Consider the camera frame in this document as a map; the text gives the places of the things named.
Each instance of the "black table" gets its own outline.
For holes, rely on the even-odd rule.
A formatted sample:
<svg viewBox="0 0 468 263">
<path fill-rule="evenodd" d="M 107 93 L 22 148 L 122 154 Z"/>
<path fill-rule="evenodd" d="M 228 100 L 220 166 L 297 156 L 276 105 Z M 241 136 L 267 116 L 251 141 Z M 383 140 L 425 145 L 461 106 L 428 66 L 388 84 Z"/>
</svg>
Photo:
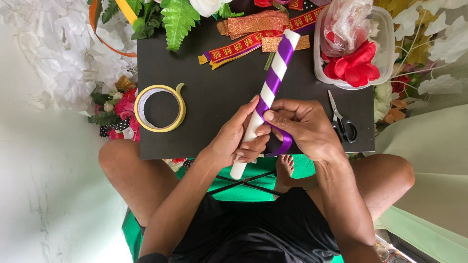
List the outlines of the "black table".
<svg viewBox="0 0 468 263">
<path fill-rule="evenodd" d="M 307 1 L 307 12 L 310 7 Z M 253 0 L 233 0 L 233 12 L 245 11 L 247 15 L 259 13 L 264 8 L 254 5 Z M 290 17 L 300 12 L 290 10 Z M 140 155 L 142 159 L 190 158 L 206 147 L 216 136 L 220 127 L 238 110 L 260 92 L 266 77 L 263 70 L 269 53 L 261 48 L 211 70 L 208 64 L 199 65 L 197 56 L 205 51 L 227 45 L 232 40 L 220 36 L 213 17 L 201 19 L 201 25 L 192 28 L 182 42 L 179 51 L 166 50 L 164 29 L 151 39 L 138 40 L 139 90 L 161 84 L 176 88 L 184 82 L 182 97 L 187 106 L 183 123 L 173 131 L 152 132 L 140 127 Z M 314 31 L 301 32 L 309 35 L 313 43 Z M 313 49 L 296 51 L 289 64 L 277 98 L 318 100 L 331 119 L 333 114 L 327 90 L 332 92 L 338 111 L 349 118 L 358 129 L 356 142 L 344 142 L 346 152 L 374 151 L 373 88 L 344 90 L 318 81 L 314 75 Z M 145 106 L 147 119 L 164 127 L 175 120 L 177 103 L 169 93 L 159 92 L 148 99 Z M 266 153 L 278 147 L 280 142 L 272 136 Z M 287 153 L 301 153 L 295 143 Z"/>
</svg>

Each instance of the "right hand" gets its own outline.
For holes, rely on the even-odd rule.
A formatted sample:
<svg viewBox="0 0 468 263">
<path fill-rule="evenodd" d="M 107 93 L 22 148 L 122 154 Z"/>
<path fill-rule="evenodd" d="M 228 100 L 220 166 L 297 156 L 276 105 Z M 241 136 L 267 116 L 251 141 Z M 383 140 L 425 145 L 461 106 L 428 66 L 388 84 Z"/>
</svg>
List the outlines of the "right hand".
<svg viewBox="0 0 468 263">
<path fill-rule="evenodd" d="M 345 157 L 340 139 L 318 101 L 279 99 L 263 117 L 291 134 L 299 149 L 313 161 Z"/>
</svg>

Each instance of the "foot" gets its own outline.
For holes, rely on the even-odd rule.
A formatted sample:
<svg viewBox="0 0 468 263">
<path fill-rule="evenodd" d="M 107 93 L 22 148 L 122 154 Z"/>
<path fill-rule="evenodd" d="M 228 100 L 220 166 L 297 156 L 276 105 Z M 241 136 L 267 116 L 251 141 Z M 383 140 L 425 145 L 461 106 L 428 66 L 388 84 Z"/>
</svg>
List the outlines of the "foot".
<svg viewBox="0 0 468 263">
<path fill-rule="evenodd" d="M 278 157 L 276 161 L 276 182 L 273 190 L 285 193 L 291 188 L 294 171 L 294 158 L 289 154 L 283 154 Z"/>
</svg>

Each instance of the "yellow tape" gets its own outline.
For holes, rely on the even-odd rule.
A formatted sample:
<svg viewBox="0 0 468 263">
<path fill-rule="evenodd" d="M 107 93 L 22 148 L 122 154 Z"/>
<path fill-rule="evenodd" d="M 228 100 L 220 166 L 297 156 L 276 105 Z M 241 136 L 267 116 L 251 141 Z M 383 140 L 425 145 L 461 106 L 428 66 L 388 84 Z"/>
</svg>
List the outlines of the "yellow tape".
<svg viewBox="0 0 468 263">
<path fill-rule="evenodd" d="M 145 88 L 140 94 L 138 94 L 137 99 L 135 101 L 135 116 L 138 122 L 141 124 L 141 126 L 152 132 L 168 132 L 177 128 L 185 118 L 185 102 L 183 101 L 183 98 L 180 94 L 182 86 L 184 86 L 184 83 L 180 83 L 179 85 L 177 85 L 177 87 L 174 90 L 173 88 L 164 85 L 153 85 Z M 177 115 L 177 118 L 171 125 L 166 126 L 164 128 L 158 128 L 149 123 L 145 117 L 144 111 L 147 99 L 154 93 L 160 91 L 171 93 L 177 100 L 177 103 L 179 104 L 179 114 Z"/>
<path fill-rule="evenodd" d="M 116 0 L 116 3 L 120 10 L 122 10 L 122 13 L 124 13 L 125 17 L 127 18 L 128 22 L 130 22 L 130 25 L 133 25 L 135 20 L 138 19 L 137 15 L 135 12 L 132 10 L 132 8 L 128 5 L 126 0 Z"/>
</svg>

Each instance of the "knee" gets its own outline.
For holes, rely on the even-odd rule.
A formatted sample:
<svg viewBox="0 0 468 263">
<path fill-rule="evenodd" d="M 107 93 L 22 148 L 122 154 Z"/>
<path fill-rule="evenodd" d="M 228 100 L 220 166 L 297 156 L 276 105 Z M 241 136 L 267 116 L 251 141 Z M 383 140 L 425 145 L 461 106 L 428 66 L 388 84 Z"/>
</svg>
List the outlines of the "knee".
<svg viewBox="0 0 468 263">
<path fill-rule="evenodd" d="M 405 190 L 405 192 L 408 191 L 414 185 L 415 181 L 414 170 L 411 163 L 400 156 L 390 154 L 379 155 L 384 155 L 387 161 L 392 164 L 392 169 L 395 169 L 392 173 L 392 181 L 394 181 L 400 189 Z"/>
<path fill-rule="evenodd" d="M 133 161 L 133 157 L 139 159 L 139 143 L 127 139 L 117 139 L 107 142 L 99 150 L 99 165 L 109 177 L 108 171 Z"/>
</svg>

